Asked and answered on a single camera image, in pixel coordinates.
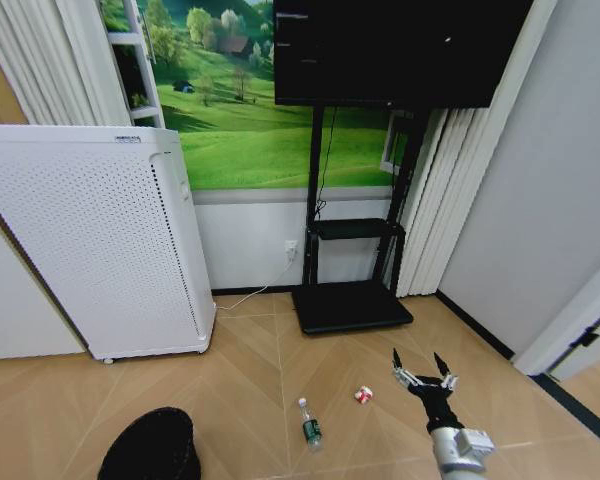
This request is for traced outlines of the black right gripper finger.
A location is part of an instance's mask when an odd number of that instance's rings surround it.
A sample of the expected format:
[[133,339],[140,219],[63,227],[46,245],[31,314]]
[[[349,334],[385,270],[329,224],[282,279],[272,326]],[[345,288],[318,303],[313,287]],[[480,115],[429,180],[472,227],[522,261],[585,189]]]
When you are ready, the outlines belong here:
[[420,387],[423,385],[423,382],[416,375],[403,367],[401,358],[396,349],[393,349],[392,356],[393,374],[400,384],[405,388]]
[[458,376],[451,372],[447,363],[437,353],[434,353],[434,360],[442,375],[441,387],[447,390],[454,390]]

